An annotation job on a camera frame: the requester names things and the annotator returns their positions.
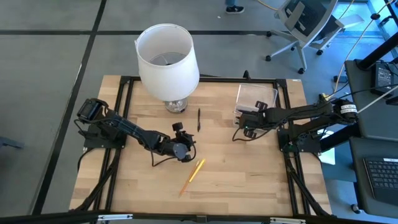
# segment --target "person's foot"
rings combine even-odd
[[[244,7],[231,6],[231,7],[227,7],[225,11],[227,14],[240,14],[240,13],[244,12]]]

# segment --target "black pen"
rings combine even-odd
[[[198,132],[200,130],[200,108],[198,110]]]

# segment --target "office chair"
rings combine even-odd
[[[278,35],[290,41],[282,49],[266,56],[266,61],[283,51],[297,49],[300,55],[302,68],[299,74],[304,74],[307,63],[304,56],[304,48],[313,47],[318,49],[317,55],[322,55],[323,50],[330,46],[330,42],[346,28],[358,25],[364,20],[359,15],[352,15],[336,19],[331,15],[338,0],[331,0],[328,8],[325,8],[319,0],[286,0],[286,2],[275,13],[275,18],[280,19],[288,32],[271,30],[267,37]]]

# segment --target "pencil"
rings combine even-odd
[[[189,182],[192,182],[193,178],[196,176],[196,174],[198,173],[198,171],[200,170],[200,168],[202,167],[202,165],[205,163],[206,159],[202,159],[200,161],[199,166],[197,167],[197,169],[195,170],[195,172],[192,174],[191,178],[189,179]]]
[[[189,174],[189,177],[188,177],[187,181],[185,182],[184,186],[182,187],[182,189],[180,191],[180,195],[178,197],[181,197],[181,195],[184,193],[185,189],[188,187],[189,180],[191,179],[191,176],[193,175],[193,173],[196,171],[198,165],[199,165],[199,161],[197,162],[197,164],[195,165],[195,167],[193,168],[193,170]]]

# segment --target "clear plastic container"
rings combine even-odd
[[[267,88],[260,85],[241,83],[239,86],[238,96],[236,97],[236,105],[234,111],[234,125],[238,127],[242,112],[240,111],[258,111],[256,102],[261,101],[268,105],[268,108],[275,107],[276,96],[278,90]]]

